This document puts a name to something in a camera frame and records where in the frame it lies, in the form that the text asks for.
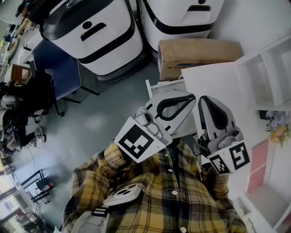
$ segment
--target plaid shirt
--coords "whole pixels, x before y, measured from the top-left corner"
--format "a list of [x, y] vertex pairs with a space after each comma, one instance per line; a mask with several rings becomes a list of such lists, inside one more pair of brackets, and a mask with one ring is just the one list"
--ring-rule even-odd
[[199, 172], [196, 156], [182, 140], [176, 151], [178, 179], [169, 156], [173, 149], [139, 164], [126, 159], [114, 143], [93, 156], [74, 171], [63, 231], [71, 232], [85, 211], [100, 208], [111, 188], [139, 183], [142, 192], [136, 200], [110, 207], [107, 232], [246, 232], [228, 199], [228, 176], [205, 168]]

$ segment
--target strap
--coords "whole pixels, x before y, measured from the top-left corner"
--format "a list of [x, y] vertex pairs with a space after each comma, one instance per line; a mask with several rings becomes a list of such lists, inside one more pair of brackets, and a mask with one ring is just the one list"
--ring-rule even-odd
[[92, 216], [106, 217], [108, 212], [109, 212], [108, 208], [105, 207], [96, 208], [95, 210], [92, 211]]

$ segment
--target handle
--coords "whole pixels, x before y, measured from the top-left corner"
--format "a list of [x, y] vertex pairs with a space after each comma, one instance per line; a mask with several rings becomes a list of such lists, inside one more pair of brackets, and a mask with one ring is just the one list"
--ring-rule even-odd
[[82, 41], [87, 40], [90, 36], [92, 36], [93, 34], [95, 34], [96, 32], [100, 31], [101, 29], [105, 27], [106, 27], [105, 23], [99, 23], [95, 25], [94, 27], [90, 28], [87, 32], [81, 35], [81, 40]]
[[209, 5], [192, 5], [189, 7], [188, 11], [211, 11], [211, 6], [209, 6]]
[[[160, 119], [164, 120], [164, 121], [171, 121], [173, 120], [177, 115], [180, 114], [181, 111], [183, 111], [184, 108], [187, 107], [188, 104], [190, 104], [192, 101], [194, 101], [196, 99], [195, 95], [190, 94], [187, 96], [182, 96], [182, 97], [176, 97], [176, 98], [171, 98], [171, 99], [166, 99], [163, 100], [159, 103], [158, 107], [157, 107], [157, 116], [160, 117]], [[171, 107], [174, 106], [178, 103], [181, 102], [185, 102], [172, 116], [170, 117], [165, 117], [163, 116], [163, 110], [167, 107]]]

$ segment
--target concrete floor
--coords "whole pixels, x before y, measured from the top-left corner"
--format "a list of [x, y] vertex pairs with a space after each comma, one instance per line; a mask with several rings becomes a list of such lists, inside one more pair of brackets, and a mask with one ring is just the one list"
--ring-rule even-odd
[[[91, 156], [106, 149], [117, 135], [129, 116], [143, 106], [149, 95], [146, 79], [152, 85], [159, 81], [156, 64], [149, 64], [133, 75], [110, 85], [97, 81], [87, 69], [81, 69], [82, 85], [100, 91], [99, 96], [84, 90], [78, 90], [69, 98], [82, 99], [81, 104], [58, 101], [65, 116], [60, 117], [54, 108], [41, 120], [41, 126], [47, 136], [43, 149], [28, 147], [13, 157], [15, 175], [19, 182], [24, 181], [39, 169], [54, 184], [55, 188], [48, 197], [51, 203], [40, 202], [40, 213], [52, 226], [60, 227], [65, 203], [70, 198], [73, 170], [86, 162]], [[35, 186], [28, 189], [36, 195]]]

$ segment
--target office chair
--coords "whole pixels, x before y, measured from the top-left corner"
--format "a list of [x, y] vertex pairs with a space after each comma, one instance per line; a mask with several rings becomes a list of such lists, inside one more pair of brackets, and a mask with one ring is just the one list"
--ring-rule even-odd
[[[65, 98], [65, 96], [81, 88], [94, 95], [99, 93], [92, 91], [81, 85], [79, 62], [64, 52], [52, 42], [43, 39], [32, 51], [37, 71], [45, 69], [52, 70], [52, 79], [55, 90], [55, 99], [63, 99], [74, 103], [80, 101]], [[59, 112], [57, 104], [55, 107], [59, 116], [63, 116], [63, 112]]]

